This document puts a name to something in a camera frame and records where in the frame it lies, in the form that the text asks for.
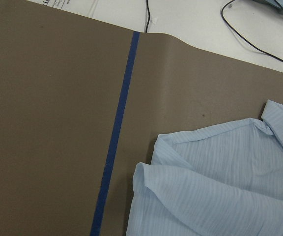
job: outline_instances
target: blue cloth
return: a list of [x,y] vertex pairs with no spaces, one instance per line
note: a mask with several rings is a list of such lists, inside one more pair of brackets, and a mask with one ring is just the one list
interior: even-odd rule
[[158,136],[139,163],[127,236],[283,236],[283,105]]

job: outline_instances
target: blue stripe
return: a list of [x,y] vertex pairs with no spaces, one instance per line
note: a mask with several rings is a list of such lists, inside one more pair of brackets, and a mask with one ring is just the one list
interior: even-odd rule
[[112,174],[114,159],[116,155],[118,138],[119,138],[120,131],[121,131],[128,90],[129,90],[130,82],[132,78],[132,72],[133,72],[133,66],[134,66],[139,36],[140,36],[139,32],[133,33],[131,48],[128,54],[121,94],[120,94],[120,98],[119,98],[118,105],[117,105],[117,111],[115,115],[111,140],[109,144],[107,160],[106,160],[106,164],[104,167],[103,176],[101,180],[101,186],[100,186],[100,191],[98,195],[96,210],[93,216],[90,236],[100,235],[104,206],[107,200],[107,195],[108,195],[108,190],[109,190],[109,185],[110,185],[110,180],[111,180],[111,174]]

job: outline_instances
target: shirt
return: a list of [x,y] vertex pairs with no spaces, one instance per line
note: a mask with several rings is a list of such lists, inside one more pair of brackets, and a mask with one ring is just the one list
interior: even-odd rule
[[283,236],[283,105],[161,134],[139,163],[127,236]]

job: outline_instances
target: black wire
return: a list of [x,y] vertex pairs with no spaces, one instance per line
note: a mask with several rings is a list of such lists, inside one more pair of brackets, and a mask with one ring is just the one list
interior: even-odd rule
[[147,11],[148,11],[148,20],[147,20],[147,25],[146,25],[145,33],[148,32],[148,26],[149,26],[149,22],[150,22],[150,10],[149,10],[148,0],[146,0],[146,5],[147,5]]
[[[277,56],[275,56],[275,55],[273,55],[273,54],[271,54],[271,53],[268,53],[268,52],[266,52],[266,51],[264,51],[264,50],[258,48],[257,46],[255,46],[253,43],[251,43],[251,42],[248,41],[245,37],[243,37],[233,26],[231,26],[231,25],[229,24],[229,22],[228,22],[228,21],[225,19],[225,17],[224,17],[224,9],[225,9],[228,5],[230,5],[231,3],[233,3],[234,1],[235,1],[235,0],[232,0],[232,1],[228,2],[228,3],[222,8],[222,10],[221,10],[221,17],[222,17],[223,21],[224,21],[238,36],[240,36],[245,42],[247,42],[248,44],[250,44],[253,48],[257,49],[258,51],[260,51],[260,52],[262,52],[262,53],[264,53],[264,54],[266,54],[266,55],[268,55],[268,56],[270,56],[270,57],[272,57],[272,58],[274,58],[274,59],[277,59],[277,60],[283,62],[283,59],[281,59],[281,58],[279,58],[279,57],[277,57]],[[277,0],[274,0],[274,1],[275,1],[276,4],[281,8],[281,10],[283,11],[283,7],[279,4],[279,2],[277,2]]]

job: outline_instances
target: garment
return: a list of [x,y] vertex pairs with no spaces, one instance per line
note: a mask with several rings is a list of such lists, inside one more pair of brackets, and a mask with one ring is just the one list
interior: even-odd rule
[[158,136],[139,163],[127,236],[283,236],[283,105]]

